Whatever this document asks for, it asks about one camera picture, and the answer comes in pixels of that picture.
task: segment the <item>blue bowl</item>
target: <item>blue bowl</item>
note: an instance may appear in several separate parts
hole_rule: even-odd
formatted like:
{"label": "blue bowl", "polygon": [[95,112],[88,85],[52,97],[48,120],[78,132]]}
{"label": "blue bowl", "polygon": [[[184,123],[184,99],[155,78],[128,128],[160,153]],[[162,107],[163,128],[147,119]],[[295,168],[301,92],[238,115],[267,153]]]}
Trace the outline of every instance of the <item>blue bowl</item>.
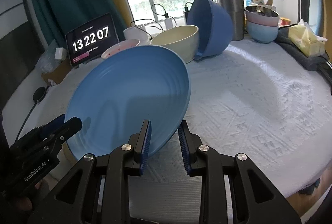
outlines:
{"label": "blue bowl", "polygon": [[188,108],[190,78],[183,60],[161,46],[137,46],[98,65],[79,84],[65,115],[83,122],[68,140],[76,159],[87,153],[109,154],[152,125],[149,156],[177,130]]}
{"label": "blue bowl", "polygon": [[258,42],[270,43],[274,41],[278,36],[278,26],[262,26],[247,21],[247,31],[250,36]]}
{"label": "blue bowl", "polygon": [[195,0],[187,19],[198,26],[200,44],[195,60],[223,52],[233,38],[233,22],[227,11],[212,0]]}

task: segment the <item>bowl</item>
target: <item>bowl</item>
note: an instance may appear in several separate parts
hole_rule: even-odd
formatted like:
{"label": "bowl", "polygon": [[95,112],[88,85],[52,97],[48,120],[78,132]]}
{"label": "bowl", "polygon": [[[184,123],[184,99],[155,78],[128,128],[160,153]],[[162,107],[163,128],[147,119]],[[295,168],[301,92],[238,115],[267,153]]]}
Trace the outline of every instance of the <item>bowl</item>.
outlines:
{"label": "bowl", "polygon": [[112,47],[108,48],[105,52],[102,53],[101,58],[107,59],[112,55],[115,55],[116,53],[138,46],[140,43],[140,40],[124,40],[122,42],[117,43],[116,45],[113,45]]}
{"label": "bowl", "polygon": [[151,44],[164,46],[189,63],[194,59],[199,40],[197,26],[177,26],[159,33],[151,40]]}
{"label": "bowl", "polygon": [[261,6],[246,6],[247,21],[263,26],[278,26],[279,14]]}
{"label": "bowl", "polygon": [[270,43],[274,41],[278,36],[278,26],[262,26],[247,21],[247,31],[250,36],[258,42]]}
{"label": "bowl", "polygon": [[195,0],[187,24],[200,29],[200,44],[195,60],[222,53],[232,41],[232,19],[223,7],[212,0]]}
{"label": "bowl", "polygon": [[191,83],[183,60],[162,46],[137,46],[102,61],[79,84],[65,121],[82,120],[68,139],[73,156],[109,154],[152,125],[149,156],[172,137],[188,108]]}

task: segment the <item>stacked bowl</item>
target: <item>stacked bowl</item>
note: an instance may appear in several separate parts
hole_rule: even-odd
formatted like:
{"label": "stacked bowl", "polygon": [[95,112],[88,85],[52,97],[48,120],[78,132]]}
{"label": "stacked bowl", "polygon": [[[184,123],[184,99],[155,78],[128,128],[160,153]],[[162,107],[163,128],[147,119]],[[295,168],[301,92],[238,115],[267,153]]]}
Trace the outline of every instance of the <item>stacked bowl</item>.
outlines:
{"label": "stacked bowl", "polygon": [[278,36],[279,14],[262,6],[246,6],[247,31],[261,43],[270,43]]}

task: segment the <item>silver screw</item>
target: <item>silver screw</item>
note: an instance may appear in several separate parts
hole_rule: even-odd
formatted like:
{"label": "silver screw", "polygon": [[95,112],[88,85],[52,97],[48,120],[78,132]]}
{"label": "silver screw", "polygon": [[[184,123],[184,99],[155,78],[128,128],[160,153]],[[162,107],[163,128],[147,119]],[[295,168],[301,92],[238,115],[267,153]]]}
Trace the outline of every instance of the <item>silver screw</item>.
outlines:
{"label": "silver screw", "polygon": [[124,144],[123,146],[121,146],[121,149],[123,151],[128,151],[132,148],[132,146],[130,144]]}
{"label": "silver screw", "polygon": [[93,160],[93,154],[86,154],[83,159],[85,161],[90,161],[90,160]]}
{"label": "silver screw", "polygon": [[247,155],[241,153],[241,154],[238,154],[238,155],[237,155],[237,158],[238,158],[239,160],[242,160],[242,161],[243,161],[243,160],[246,160],[246,159],[247,159]]}
{"label": "silver screw", "polygon": [[209,147],[205,144],[202,144],[202,145],[200,145],[200,147],[198,149],[205,152],[205,151],[209,150]]}

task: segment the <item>textured tablecloth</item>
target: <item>textured tablecloth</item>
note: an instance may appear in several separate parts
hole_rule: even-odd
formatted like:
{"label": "textured tablecloth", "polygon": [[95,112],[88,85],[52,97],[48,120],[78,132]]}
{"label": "textured tablecloth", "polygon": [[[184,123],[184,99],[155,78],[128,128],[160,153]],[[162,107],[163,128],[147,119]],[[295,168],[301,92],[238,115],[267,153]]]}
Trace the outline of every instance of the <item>textured tablecloth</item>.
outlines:
{"label": "textured tablecloth", "polygon": [[[73,70],[52,89],[37,125],[65,113],[78,83],[99,63]],[[284,196],[320,176],[332,159],[332,97],[319,73],[304,70],[275,43],[249,39],[187,68],[192,94],[185,120],[203,143],[222,154],[246,153]],[[66,165],[62,159],[53,175],[60,179]],[[176,133],[141,178],[129,179],[131,215],[197,223],[200,184],[186,175]]]}

